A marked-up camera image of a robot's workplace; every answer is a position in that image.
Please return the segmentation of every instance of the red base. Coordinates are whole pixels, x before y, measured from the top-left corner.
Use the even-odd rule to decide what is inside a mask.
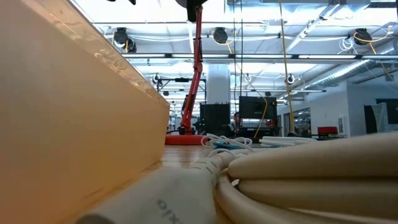
[[[166,145],[175,145],[175,146],[197,146],[201,145],[201,139],[204,136],[201,135],[166,135]]]

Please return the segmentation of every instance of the fluorescent light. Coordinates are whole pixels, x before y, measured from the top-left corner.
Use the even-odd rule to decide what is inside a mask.
[[[300,55],[298,57],[303,59],[352,59],[355,58],[356,55]]]
[[[122,54],[125,58],[164,58],[164,54]]]
[[[398,59],[398,55],[363,55],[362,59]]]
[[[168,101],[181,101],[181,102],[184,102],[184,100],[185,99],[175,99],[175,98],[166,98],[166,100],[168,100]],[[205,100],[204,98],[197,98],[197,99],[195,99],[195,101],[197,101],[197,100]]]
[[[179,89],[179,88],[173,88],[173,89],[166,89],[166,88],[163,88],[163,89],[161,89],[161,90],[159,90],[159,91],[189,91],[190,89],[188,89],[188,88],[181,88],[181,89]]]
[[[282,102],[282,103],[286,103],[286,100],[282,100],[282,99],[280,99],[280,100],[276,100],[277,102]],[[237,103],[237,104],[239,104],[239,100],[234,100],[234,99],[231,99],[231,101],[230,101],[231,103]]]
[[[372,2],[395,2],[396,0],[372,0]]]
[[[292,93],[324,93],[326,90],[292,90]]]
[[[242,58],[242,55],[236,55],[237,58]],[[244,54],[243,58],[283,58],[283,55],[269,55],[269,54]],[[286,55],[286,58],[292,58],[291,55]]]
[[[202,55],[203,58],[228,58],[229,55],[221,55],[221,54],[204,54]]]
[[[193,58],[193,54],[172,54],[172,58]]]

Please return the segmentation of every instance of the computer monitor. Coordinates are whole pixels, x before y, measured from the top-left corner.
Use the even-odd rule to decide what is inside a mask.
[[[264,119],[277,119],[277,101],[275,97],[265,97],[267,100],[267,111]],[[266,102],[262,97],[240,96],[239,118],[261,119],[266,108]]]

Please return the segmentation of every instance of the blue cable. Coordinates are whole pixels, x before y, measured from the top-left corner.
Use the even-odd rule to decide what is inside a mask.
[[[236,149],[243,149],[241,146],[235,146],[232,144],[225,144],[225,143],[213,143],[215,149],[229,149],[229,150],[236,150]],[[285,146],[253,146],[253,149],[278,149]]]

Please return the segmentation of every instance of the wooden table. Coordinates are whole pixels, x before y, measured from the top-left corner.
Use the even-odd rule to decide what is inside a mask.
[[[189,168],[192,163],[194,163],[199,158],[207,157],[212,149],[204,148],[203,146],[165,146],[164,157],[161,161],[156,162],[147,169],[143,170],[138,177],[131,179],[123,185],[105,195],[103,198],[99,199],[97,202],[88,205],[83,210],[72,214],[70,217],[60,222],[60,224],[74,224],[79,217],[81,217],[86,211],[92,209],[101,201],[112,197],[118,192],[128,188],[131,184],[139,181],[142,178],[150,175],[151,172],[160,169],[162,167],[174,167],[174,168]],[[233,222],[226,216],[226,214],[221,210],[221,208],[216,204],[217,218],[219,224],[233,224]]]

